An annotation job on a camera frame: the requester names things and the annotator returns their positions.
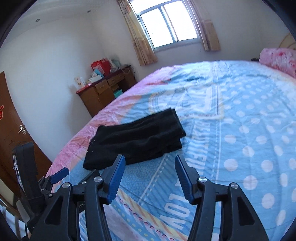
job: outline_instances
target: ceiling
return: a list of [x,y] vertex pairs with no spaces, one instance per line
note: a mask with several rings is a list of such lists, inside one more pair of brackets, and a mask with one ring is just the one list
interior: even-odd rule
[[39,25],[58,19],[86,15],[89,10],[93,13],[107,1],[109,0],[38,0],[20,17],[4,44]]

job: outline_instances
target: metal screw cap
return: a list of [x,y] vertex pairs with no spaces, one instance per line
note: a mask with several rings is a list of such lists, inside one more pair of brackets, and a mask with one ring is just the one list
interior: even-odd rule
[[100,181],[102,181],[103,179],[101,177],[94,177],[94,181],[96,183],[99,183]]
[[237,183],[231,183],[230,186],[234,189],[238,189],[239,185]]
[[206,177],[199,177],[198,180],[201,182],[201,183],[205,183],[207,181],[207,178]]
[[62,187],[63,188],[68,188],[70,186],[70,183],[63,183]]

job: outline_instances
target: pink pillow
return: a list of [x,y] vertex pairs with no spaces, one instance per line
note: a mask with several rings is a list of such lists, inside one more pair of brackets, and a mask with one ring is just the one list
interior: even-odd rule
[[262,50],[259,62],[296,78],[296,50],[266,48]]

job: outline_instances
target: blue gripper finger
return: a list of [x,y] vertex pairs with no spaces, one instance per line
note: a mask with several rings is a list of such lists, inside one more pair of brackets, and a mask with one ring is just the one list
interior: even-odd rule
[[59,170],[57,173],[53,174],[49,181],[51,184],[56,184],[63,178],[69,175],[69,169],[64,167],[63,169]]
[[197,179],[199,178],[198,172],[193,168],[189,167],[182,155],[177,155],[175,158],[175,169],[184,193],[184,197],[189,201],[190,204],[194,200],[194,187],[197,186]]
[[112,167],[108,169],[107,175],[103,177],[102,174],[104,178],[103,192],[107,194],[106,199],[109,203],[116,197],[125,167],[125,157],[118,155]]

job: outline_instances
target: red decoration on door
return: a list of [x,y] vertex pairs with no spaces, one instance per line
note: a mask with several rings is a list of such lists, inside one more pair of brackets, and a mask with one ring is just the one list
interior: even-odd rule
[[4,109],[4,105],[1,105],[0,107],[0,120],[3,118],[3,110]]

